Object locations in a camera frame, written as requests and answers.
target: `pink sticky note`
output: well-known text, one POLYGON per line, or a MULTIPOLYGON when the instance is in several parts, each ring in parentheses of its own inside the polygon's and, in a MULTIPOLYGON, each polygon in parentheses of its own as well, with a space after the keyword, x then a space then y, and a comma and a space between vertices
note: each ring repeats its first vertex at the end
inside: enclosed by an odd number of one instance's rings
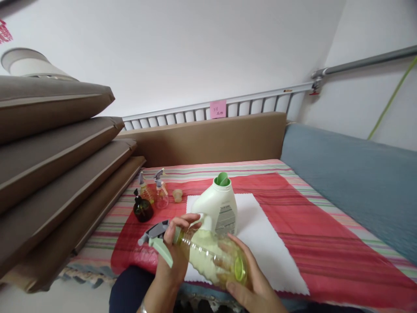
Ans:
POLYGON ((210 102, 210 118, 226 117, 226 100, 210 102))

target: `hand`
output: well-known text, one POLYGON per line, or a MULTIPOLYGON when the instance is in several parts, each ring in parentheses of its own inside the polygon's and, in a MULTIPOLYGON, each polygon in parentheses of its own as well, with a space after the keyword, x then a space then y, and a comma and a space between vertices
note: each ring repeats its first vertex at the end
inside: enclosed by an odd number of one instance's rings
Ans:
MULTIPOLYGON (((172 287, 179 287, 179 285, 184 282, 189 256, 185 255, 178 246, 172 244, 175 236, 175 227, 179 226, 182 229, 187 230, 191 223, 198 221, 199 219, 199 214, 189 213, 181 217, 174 217, 171 222, 169 222, 168 229, 164 234, 164 244, 171 253, 173 265, 172 268, 170 268, 164 258, 159 255, 158 267, 156 268, 155 275, 157 280, 164 281, 172 287)), ((199 228, 200 226, 201 222, 198 222, 192 227, 199 228)))
POLYGON ((248 259, 249 278, 253 287, 253 290, 249 290, 237 282, 228 281, 226 284, 228 292, 250 313, 286 313, 286 308, 259 269, 258 263, 248 246, 239 238, 231 234, 228 234, 228 236, 243 250, 248 259))

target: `knee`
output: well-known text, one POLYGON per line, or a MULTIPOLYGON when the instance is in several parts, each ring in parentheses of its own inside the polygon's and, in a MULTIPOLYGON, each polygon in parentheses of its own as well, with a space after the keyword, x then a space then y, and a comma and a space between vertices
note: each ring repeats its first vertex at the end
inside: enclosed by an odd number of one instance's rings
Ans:
POLYGON ((154 275, 136 266, 127 268, 116 280, 110 294, 110 313, 136 312, 154 275))

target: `stacked cushion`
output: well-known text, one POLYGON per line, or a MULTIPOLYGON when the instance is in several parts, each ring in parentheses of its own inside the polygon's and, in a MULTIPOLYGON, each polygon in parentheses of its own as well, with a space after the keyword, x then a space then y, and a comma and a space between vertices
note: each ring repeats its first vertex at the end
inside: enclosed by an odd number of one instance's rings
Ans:
POLYGON ((0 277, 61 224, 135 148, 134 140, 114 140, 1 214, 0 277))
POLYGON ((123 127, 120 117, 96 117, 1 146, 0 213, 91 156, 123 127))
POLYGON ((106 86, 0 76, 0 279, 18 264, 6 281, 47 289, 139 170, 143 157, 123 166, 136 142, 113 140, 122 119, 93 118, 113 101, 106 86))
POLYGON ((0 76, 0 144, 89 119, 113 101, 106 86, 0 76))
POLYGON ((28 293, 48 290, 72 250, 79 249, 89 238, 144 162, 142 156, 129 158, 2 281, 28 293))

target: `red marking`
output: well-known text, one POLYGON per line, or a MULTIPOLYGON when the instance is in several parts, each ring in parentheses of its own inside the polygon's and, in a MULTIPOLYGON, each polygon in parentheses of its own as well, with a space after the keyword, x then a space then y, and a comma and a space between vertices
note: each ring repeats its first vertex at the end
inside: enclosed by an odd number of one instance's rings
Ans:
POLYGON ((13 36, 6 27, 6 22, 0 20, 0 44, 13 40, 13 36))

